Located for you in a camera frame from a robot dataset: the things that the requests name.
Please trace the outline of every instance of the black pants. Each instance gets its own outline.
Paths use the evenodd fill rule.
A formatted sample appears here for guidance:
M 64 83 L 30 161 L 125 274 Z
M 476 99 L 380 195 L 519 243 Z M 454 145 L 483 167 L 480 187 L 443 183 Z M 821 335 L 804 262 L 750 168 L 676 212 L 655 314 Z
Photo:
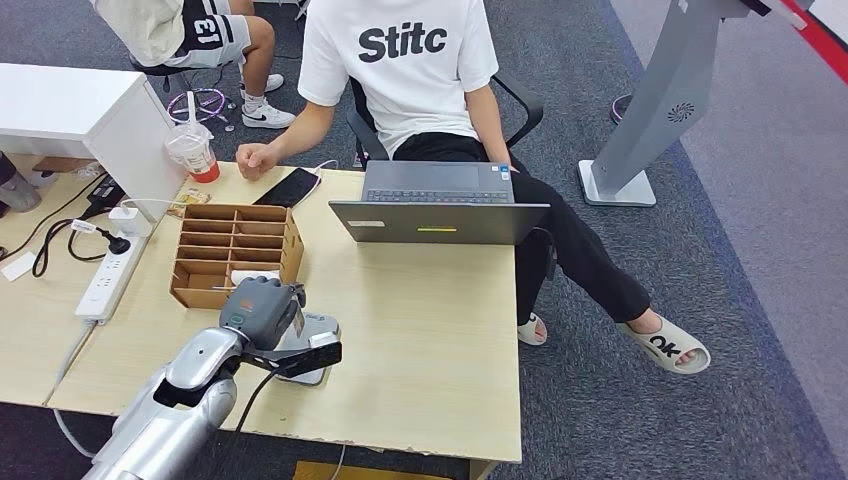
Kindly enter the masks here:
M 410 137 L 394 154 L 397 160 L 487 162 L 483 144 L 471 137 L 448 133 L 422 133 Z M 598 235 L 550 185 L 530 176 L 515 157 L 512 190 L 519 203 L 548 203 L 549 213 L 539 227 L 515 247 L 515 287 L 518 324 L 530 320 L 530 312 L 542 288 L 553 238 L 557 263 L 563 273 L 607 311 L 616 322 L 634 320 L 648 309 L 648 292 L 613 264 Z

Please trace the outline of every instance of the small box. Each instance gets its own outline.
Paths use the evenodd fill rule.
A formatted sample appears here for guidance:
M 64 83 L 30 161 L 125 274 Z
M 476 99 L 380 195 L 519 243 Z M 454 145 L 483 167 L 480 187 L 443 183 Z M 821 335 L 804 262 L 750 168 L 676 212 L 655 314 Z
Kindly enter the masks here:
M 188 205 L 180 230 L 171 294 L 187 308 L 220 310 L 234 290 L 233 270 L 279 270 L 294 283 L 303 241 L 289 208 Z

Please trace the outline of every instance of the stool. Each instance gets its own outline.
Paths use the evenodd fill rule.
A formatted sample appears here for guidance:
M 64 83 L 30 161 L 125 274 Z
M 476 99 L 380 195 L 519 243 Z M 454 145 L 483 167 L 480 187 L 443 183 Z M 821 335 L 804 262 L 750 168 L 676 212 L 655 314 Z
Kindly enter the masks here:
M 233 103 L 232 100 L 229 99 L 226 95 L 224 95 L 220 90 L 216 90 L 214 88 L 191 88 L 191 84 L 188 82 L 188 79 L 185 77 L 185 72 L 187 71 L 199 71 L 199 70 L 208 70 L 206 68 L 181 68 L 181 67 L 169 67 L 167 65 L 156 65 L 153 67 L 146 67 L 136 60 L 132 55 L 130 55 L 130 63 L 133 66 L 133 69 L 144 73 L 145 75 L 150 75 L 153 77 L 163 77 L 164 83 L 162 85 L 163 89 L 166 92 L 171 91 L 171 78 L 177 83 L 180 89 L 182 89 L 181 94 L 174 97 L 170 103 L 168 103 L 168 107 L 166 108 L 168 112 L 168 116 L 171 117 L 176 123 L 186 123 L 188 122 L 188 99 L 186 93 L 191 90 L 194 92 L 194 96 L 196 99 L 195 108 L 197 111 L 197 121 L 204 122 L 209 120 L 210 118 L 217 118 L 224 122 L 226 126 L 224 130 L 227 132 L 232 132 L 235 130 L 235 127 L 230 124 L 230 121 L 227 120 L 221 112 L 226 107 L 228 110 L 233 110 L 236 108 L 236 104 Z

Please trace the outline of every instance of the person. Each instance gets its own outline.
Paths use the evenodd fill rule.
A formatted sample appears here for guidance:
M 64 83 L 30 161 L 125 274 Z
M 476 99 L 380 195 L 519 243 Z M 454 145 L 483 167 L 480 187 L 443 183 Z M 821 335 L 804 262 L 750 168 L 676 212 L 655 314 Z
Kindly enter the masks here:
M 268 104 L 265 93 L 285 79 L 270 74 L 274 28 L 251 0 L 90 0 L 94 10 L 146 67 L 217 68 L 238 62 L 247 127 L 285 128 L 294 115 Z
M 378 137 L 393 159 L 490 161 L 512 167 L 517 202 L 548 203 L 549 213 L 515 248 L 518 337 L 540 345 L 533 313 L 549 267 L 558 264 L 660 366 L 697 373 L 707 349 L 655 313 L 645 289 L 616 267 L 595 232 L 549 185 L 511 156 L 489 87 L 498 71 L 482 0 L 312 0 L 298 91 L 306 106 L 269 144 L 245 144 L 236 160 L 248 180 L 305 152 L 327 134 L 350 77 L 362 85 Z

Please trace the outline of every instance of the fist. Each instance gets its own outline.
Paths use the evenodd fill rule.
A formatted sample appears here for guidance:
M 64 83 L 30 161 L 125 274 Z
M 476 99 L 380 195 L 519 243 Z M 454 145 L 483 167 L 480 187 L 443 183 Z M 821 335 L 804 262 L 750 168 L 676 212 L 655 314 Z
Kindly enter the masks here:
M 246 143 L 239 145 L 236 151 L 241 176 L 250 180 L 259 180 L 265 172 L 277 165 L 277 155 L 270 145 L 264 143 Z

